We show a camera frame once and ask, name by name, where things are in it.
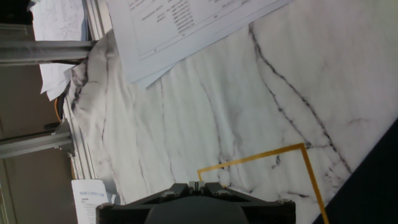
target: black vein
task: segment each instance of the black vein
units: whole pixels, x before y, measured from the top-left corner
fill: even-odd
[[[203,88],[203,91],[205,92],[205,94],[206,94],[206,96],[207,96],[207,100],[209,101],[210,108],[211,108],[211,112],[213,113],[214,124],[215,124],[215,126],[216,126],[216,132],[217,132],[218,148],[220,149],[220,156],[219,156],[219,158],[218,158],[218,164],[221,164],[221,163],[222,163],[222,161],[221,161],[221,156],[222,156],[222,155],[221,155],[221,150],[222,150],[222,148],[221,148],[220,127],[218,126],[217,117],[216,117],[216,112],[215,112],[215,110],[214,110],[213,104],[211,103],[210,95],[209,95],[209,93],[207,92],[207,89],[206,89],[205,85],[204,85],[202,82],[200,82],[200,85],[201,85],[201,87]]]
[[[104,125],[102,129],[102,135],[101,139],[104,141],[104,133],[105,133],[105,124],[106,124],[106,105],[107,105],[107,93],[108,93],[108,85],[109,85],[109,52],[110,52],[110,47],[109,47],[109,41],[106,40],[106,51],[105,51],[105,59],[106,59],[106,85],[105,85],[105,114],[104,114]]]
[[[137,152],[139,153],[140,149],[138,146],[138,131],[136,131],[136,148],[137,148]],[[147,191],[147,194],[149,194],[149,190],[148,190],[148,185],[147,185],[147,181],[144,177],[144,169],[142,168],[142,164],[141,164],[141,158],[138,157],[138,163],[139,163],[139,168],[141,170],[141,177],[144,180],[144,184],[145,184],[145,189]]]
[[[271,169],[275,169],[279,165],[280,165],[280,155],[276,156],[276,165],[272,165]]]
[[[74,99],[71,102],[70,108],[72,109],[72,113],[75,112],[76,104],[79,102],[81,91],[83,87],[88,83],[88,62],[85,60],[82,62],[85,64],[85,71],[83,72],[83,77],[82,79],[79,79],[79,76],[76,74],[75,70],[72,69],[72,82],[76,86],[75,94],[74,94]]]
[[[309,198],[309,197],[310,197],[309,195],[304,195],[304,194],[300,194],[300,193],[297,193],[297,192],[291,192],[291,191],[288,191],[287,194],[290,194],[290,195],[297,195],[297,196],[299,196],[300,198]]]
[[[328,139],[329,142],[329,146],[332,148],[333,151],[335,151],[340,160],[342,161],[343,165],[346,167],[346,170],[352,174],[352,170],[349,167],[348,163],[346,162],[346,160],[343,158],[343,156],[337,151],[336,146],[334,145],[333,141],[331,140],[331,137],[328,133],[328,131],[326,130],[325,125],[323,124],[323,122],[321,121],[321,119],[319,118],[319,116],[317,115],[317,113],[315,112],[315,109],[313,108],[313,106],[308,102],[307,99],[305,99],[304,96],[302,96],[299,91],[291,84],[287,81],[287,79],[281,75],[279,72],[277,72],[277,70],[275,69],[275,67],[264,57],[264,55],[262,54],[262,50],[261,47],[256,39],[256,35],[254,34],[254,30],[253,30],[253,24],[249,25],[249,35],[252,37],[252,41],[254,43],[254,49],[256,51],[256,57],[260,58],[273,72],[274,75],[276,75],[277,77],[279,77],[280,79],[282,79],[286,85],[288,85],[293,92],[302,100],[302,102],[304,103],[304,105],[311,111],[311,114],[314,116],[315,120],[317,121],[318,125],[321,127],[322,131],[323,131],[323,135],[326,136],[326,138]],[[266,86],[266,88],[268,89],[268,91],[270,92],[270,94],[272,95],[274,102],[276,103],[276,105],[278,106],[278,110],[283,114],[283,116],[285,117],[285,119],[293,126],[293,128],[296,130],[296,132],[298,132],[298,134],[304,139],[306,146],[311,146],[311,143],[303,136],[303,134],[298,130],[298,128],[296,127],[296,125],[294,125],[294,122],[286,115],[286,113],[283,111],[283,109],[280,107],[279,102],[276,99],[276,95],[275,93],[273,93],[271,91],[271,89],[268,87],[268,84],[265,82],[264,77],[262,75],[260,75],[261,80],[263,82],[263,84]]]
[[[170,173],[173,177],[174,183],[177,183],[174,177],[173,173],[173,167],[172,167],[172,160],[170,159],[170,153],[169,150],[167,149],[167,143],[166,143],[166,121],[164,119],[164,94],[163,94],[163,82],[162,79],[160,79],[160,93],[162,94],[162,122],[163,122],[163,134],[164,134],[164,139],[163,139],[163,145],[166,149],[167,157],[169,158],[170,162]]]

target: white sheet of notes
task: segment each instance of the white sheet of notes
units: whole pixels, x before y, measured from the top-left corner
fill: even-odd
[[[73,180],[77,221],[79,224],[95,224],[95,210],[98,205],[108,202],[102,180]]]
[[[177,63],[291,0],[107,0],[126,78]]]

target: metal bar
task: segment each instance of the metal bar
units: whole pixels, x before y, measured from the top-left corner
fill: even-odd
[[[2,41],[0,66],[86,58],[96,41]]]
[[[0,159],[64,146],[71,143],[72,139],[70,138],[70,133],[62,133],[3,144],[0,145]]]

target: metal frame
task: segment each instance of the metal frame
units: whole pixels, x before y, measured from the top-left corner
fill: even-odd
[[[106,0],[85,0],[85,12],[93,40],[100,40],[112,29]]]
[[[96,41],[2,41],[0,66],[37,65],[87,58]]]
[[[16,141],[6,141],[0,145],[0,159],[19,156],[30,152],[37,152],[45,149],[59,148],[74,156],[73,141],[67,122],[62,123],[58,129],[48,136],[37,137]]]

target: dark background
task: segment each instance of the dark background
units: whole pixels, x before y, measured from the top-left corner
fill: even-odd
[[[1,0],[0,23],[32,24],[33,15],[27,10],[30,0]]]

